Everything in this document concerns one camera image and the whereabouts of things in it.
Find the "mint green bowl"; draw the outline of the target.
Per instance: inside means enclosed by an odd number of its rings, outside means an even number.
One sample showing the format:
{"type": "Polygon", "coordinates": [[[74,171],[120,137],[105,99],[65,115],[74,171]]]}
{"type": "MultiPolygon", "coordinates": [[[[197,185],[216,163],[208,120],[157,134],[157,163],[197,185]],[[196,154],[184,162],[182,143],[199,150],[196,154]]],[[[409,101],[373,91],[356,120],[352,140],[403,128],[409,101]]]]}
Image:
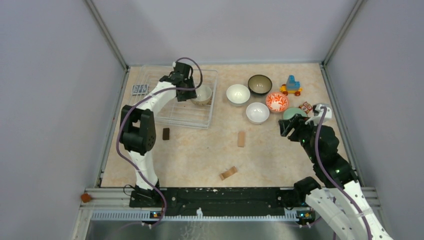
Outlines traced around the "mint green bowl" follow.
{"type": "Polygon", "coordinates": [[[308,114],[304,110],[302,110],[301,108],[289,107],[288,109],[286,109],[283,112],[282,119],[283,120],[289,120],[289,119],[293,118],[296,114],[299,114],[302,117],[306,117],[306,118],[308,117],[308,114]]]}

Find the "white orange patterned bowl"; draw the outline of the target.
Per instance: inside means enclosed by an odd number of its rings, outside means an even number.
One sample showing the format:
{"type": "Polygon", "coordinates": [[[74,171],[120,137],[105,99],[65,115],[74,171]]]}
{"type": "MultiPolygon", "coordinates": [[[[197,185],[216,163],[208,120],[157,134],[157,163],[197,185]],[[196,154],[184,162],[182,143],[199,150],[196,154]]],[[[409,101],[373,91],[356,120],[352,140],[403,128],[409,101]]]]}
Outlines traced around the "white orange patterned bowl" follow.
{"type": "Polygon", "coordinates": [[[265,105],[273,113],[282,113],[289,108],[290,102],[285,94],[272,92],[266,96],[265,105]]]}

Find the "beige leaf pattern bowl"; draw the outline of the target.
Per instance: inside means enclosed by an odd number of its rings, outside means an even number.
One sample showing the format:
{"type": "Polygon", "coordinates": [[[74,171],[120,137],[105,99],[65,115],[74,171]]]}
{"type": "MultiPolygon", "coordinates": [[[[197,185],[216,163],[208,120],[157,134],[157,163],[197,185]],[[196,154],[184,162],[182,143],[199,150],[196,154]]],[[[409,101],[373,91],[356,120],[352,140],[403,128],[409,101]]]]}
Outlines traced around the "beige leaf pattern bowl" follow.
{"type": "Polygon", "coordinates": [[[213,95],[212,89],[207,85],[202,85],[196,90],[196,97],[190,101],[197,106],[207,105],[213,95]]]}

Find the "plain white bowl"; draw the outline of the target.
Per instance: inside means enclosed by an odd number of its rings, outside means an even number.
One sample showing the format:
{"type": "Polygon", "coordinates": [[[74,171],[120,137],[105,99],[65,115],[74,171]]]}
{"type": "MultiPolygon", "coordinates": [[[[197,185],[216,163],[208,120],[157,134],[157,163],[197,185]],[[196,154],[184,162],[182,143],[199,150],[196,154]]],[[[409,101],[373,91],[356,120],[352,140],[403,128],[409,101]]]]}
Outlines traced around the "plain white bowl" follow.
{"type": "Polygon", "coordinates": [[[261,102],[253,102],[247,106],[245,114],[249,122],[260,125],[269,118],[270,110],[261,102]]]}

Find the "dark bowl cream inside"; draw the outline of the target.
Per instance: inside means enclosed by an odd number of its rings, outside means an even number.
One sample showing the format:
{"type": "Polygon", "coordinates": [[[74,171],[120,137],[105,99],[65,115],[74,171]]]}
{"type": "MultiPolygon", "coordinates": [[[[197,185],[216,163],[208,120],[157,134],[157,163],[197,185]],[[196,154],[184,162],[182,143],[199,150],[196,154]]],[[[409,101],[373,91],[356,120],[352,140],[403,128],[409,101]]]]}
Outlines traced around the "dark bowl cream inside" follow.
{"type": "Polygon", "coordinates": [[[257,74],[251,76],[248,79],[247,87],[252,94],[257,96],[264,96],[271,91],[273,83],[269,77],[262,74],[257,74]]]}

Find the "white footed bowl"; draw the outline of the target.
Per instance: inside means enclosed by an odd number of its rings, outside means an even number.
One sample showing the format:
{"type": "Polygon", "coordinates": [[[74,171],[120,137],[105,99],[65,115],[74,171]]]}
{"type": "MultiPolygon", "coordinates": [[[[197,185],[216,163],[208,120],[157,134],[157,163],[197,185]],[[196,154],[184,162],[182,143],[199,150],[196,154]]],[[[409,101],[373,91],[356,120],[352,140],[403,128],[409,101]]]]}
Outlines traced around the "white footed bowl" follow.
{"type": "Polygon", "coordinates": [[[233,106],[243,106],[251,97],[250,90],[242,84],[233,84],[226,90],[226,97],[233,106]]]}

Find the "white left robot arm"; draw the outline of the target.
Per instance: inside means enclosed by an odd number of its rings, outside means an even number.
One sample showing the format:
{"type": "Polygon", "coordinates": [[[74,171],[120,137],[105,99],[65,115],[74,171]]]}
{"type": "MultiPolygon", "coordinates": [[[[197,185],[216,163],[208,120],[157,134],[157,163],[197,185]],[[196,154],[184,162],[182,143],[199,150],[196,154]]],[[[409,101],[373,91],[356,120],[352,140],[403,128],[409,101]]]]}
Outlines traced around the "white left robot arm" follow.
{"type": "Polygon", "coordinates": [[[193,67],[174,62],[173,70],[159,79],[155,88],[134,105],[121,109],[117,145],[123,145],[130,157],[127,160],[137,174],[136,188],[146,191],[157,188],[158,177],[153,167],[152,149],[156,142],[155,118],[171,100],[179,102],[197,96],[193,67]]]}

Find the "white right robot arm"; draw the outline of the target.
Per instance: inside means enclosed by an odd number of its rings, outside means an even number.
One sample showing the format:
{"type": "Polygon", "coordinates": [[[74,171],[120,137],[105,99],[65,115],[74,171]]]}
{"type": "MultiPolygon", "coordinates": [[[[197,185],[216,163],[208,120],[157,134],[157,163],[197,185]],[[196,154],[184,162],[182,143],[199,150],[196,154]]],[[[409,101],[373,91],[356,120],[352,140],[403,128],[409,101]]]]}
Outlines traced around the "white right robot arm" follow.
{"type": "Polygon", "coordinates": [[[294,184],[300,202],[313,208],[341,240],[390,240],[366,200],[358,176],[339,153],[339,139],[332,127],[307,122],[295,115],[279,120],[280,135],[299,142],[324,184],[312,177],[294,184]]]}

